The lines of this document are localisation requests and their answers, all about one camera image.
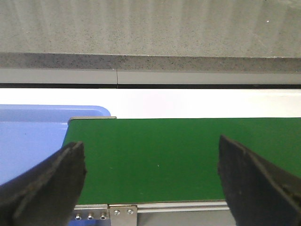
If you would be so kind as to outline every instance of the metal edge strip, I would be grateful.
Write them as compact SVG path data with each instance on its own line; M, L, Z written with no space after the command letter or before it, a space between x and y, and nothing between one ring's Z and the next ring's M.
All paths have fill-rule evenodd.
M74 116L68 120L68 125L72 120L83 120L83 119L116 119L116 116Z
M225 201L143 203L137 207L138 213L229 210Z
M76 205L74 210L98 210L98 209L107 209L107 204L91 204L91 205Z

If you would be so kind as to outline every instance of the screw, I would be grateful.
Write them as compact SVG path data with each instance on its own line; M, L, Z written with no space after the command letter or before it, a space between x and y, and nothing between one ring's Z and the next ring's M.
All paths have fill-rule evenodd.
M93 219L94 219L93 214L92 214L92 213L89 213L89 215L88 215L88 220L93 220Z
M100 220L105 220L107 218L105 213L101 213Z
M81 220L81 216L80 216L79 213L75 216L75 219L76 219L76 220Z
M127 214L133 214L134 211L133 210L127 210Z
M114 215L119 215L120 214L120 211L119 210L115 210L114 211Z

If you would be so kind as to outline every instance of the hex bolt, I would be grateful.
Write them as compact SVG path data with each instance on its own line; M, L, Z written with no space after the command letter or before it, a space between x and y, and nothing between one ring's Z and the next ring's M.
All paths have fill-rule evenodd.
M100 220L105 220L107 218L106 213L101 213Z
M120 211L119 210L115 210L114 211L114 215L119 215L120 214Z
M92 214L92 213L89 213L89 215L88 215L88 220L93 220L93 219L94 219L93 214Z
M127 214L133 214L134 211L133 210L127 210Z
M75 216L75 219L76 219L76 220L81 220L81 216L80 216L79 213Z

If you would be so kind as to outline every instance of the metal bracket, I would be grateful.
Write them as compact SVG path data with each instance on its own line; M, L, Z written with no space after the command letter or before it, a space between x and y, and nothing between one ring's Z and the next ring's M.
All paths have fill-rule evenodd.
M111 226L137 226L137 206L110 205Z
M79 205L75 206L72 220L106 220L110 219L108 205Z

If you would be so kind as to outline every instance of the metal frame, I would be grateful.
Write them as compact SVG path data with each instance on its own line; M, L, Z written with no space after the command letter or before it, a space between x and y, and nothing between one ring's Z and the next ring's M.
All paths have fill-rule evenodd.
M229 210L227 203L218 201L158 202L138 204L76 205L73 220L111 219L111 226L136 226L138 213L191 212Z

